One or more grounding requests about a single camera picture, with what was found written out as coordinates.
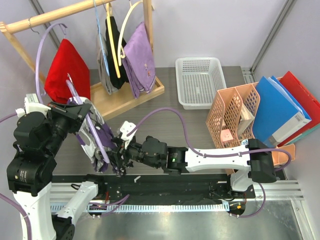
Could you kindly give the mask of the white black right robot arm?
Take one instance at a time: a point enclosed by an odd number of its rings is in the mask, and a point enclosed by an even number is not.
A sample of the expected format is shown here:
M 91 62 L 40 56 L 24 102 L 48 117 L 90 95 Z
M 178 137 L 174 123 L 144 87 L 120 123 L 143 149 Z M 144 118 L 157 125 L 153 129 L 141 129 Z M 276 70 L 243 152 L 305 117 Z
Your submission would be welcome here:
M 115 147 L 107 151 L 107 156 L 120 175 L 133 162 L 142 163 L 154 169 L 162 169 L 165 174 L 179 176 L 201 170 L 232 169 L 225 186 L 226 194 L 237 198 L 253 183 L 276 182 L 276 170 L 272 150 L 258 139 L 245 139 L 239 146 L 217 149 L 191 150 L 189 147 L 168 146 L 157 138 L 147 136 L 143 143 L 115 137 Z

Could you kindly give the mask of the lilac plastic hanger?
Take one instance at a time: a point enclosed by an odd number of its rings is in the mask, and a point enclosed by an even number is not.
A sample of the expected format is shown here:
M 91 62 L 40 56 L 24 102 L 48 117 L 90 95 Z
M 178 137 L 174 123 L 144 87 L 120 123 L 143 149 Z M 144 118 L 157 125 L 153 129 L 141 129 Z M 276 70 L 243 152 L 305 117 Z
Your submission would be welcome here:
M 113 134 L 93 103 L 88 98 L 79 96 L 69 73 L 65 83 L 71 93 L 67 103 L 84 108 L 83 122 L 76 136 L 91 164 L 98 172 L 102 172 L 102 168 L 111 163 L 107 150 L 113 147 L 111 143 Z

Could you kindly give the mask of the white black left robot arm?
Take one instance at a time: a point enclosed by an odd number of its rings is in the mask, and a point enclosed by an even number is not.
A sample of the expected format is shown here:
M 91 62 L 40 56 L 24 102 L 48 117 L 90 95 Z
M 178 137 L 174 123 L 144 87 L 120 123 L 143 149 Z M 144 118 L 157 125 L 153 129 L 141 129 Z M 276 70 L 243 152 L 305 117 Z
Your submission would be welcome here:
M 65 208 L 51 213 L 50 193 L 55 157 L 68 134 L 80 130 L 91 104 L 37 104 L 22 113 L 13 132 L 16 154 L 8 165 L 8 187 L 16 200 L 29 240 L 71 240 L 82 212 L 91 200 L 106 195 L 102 176 L 88 174 Z

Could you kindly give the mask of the purple camouflage trousers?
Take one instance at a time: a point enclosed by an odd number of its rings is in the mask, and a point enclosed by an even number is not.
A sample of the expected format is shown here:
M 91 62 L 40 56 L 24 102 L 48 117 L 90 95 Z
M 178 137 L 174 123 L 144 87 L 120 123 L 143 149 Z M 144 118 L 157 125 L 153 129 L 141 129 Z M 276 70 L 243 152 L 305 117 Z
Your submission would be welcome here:
M 111 128 L 106 124 L 100 112 L 88 98 L 81 97 L 80 100 L 84 104 L 91 104 L 90 111 L 87 115 L 90 117 L 92 125 L 95 128 L 97 138 L 94 137 L 87 120 L 84 120 L 82 123 L 79 131 L 76 133 L 76 138 L 83 151 L 88 156 L 94 171 L 97 173 L 104 173 L 107 171 L 108 166 L 112 166 L 113 172 L 118 177 L 124 176 L 126 170 L 123 167 L 118 167 L 113 160 L 110 160 L 110 163 L 107 163 L 98 145 L 98 143 L 101 143 L 107 153 L 110 153 L 111 150 L 116 147 L 115 143 L 112 142 L 114 135 Z

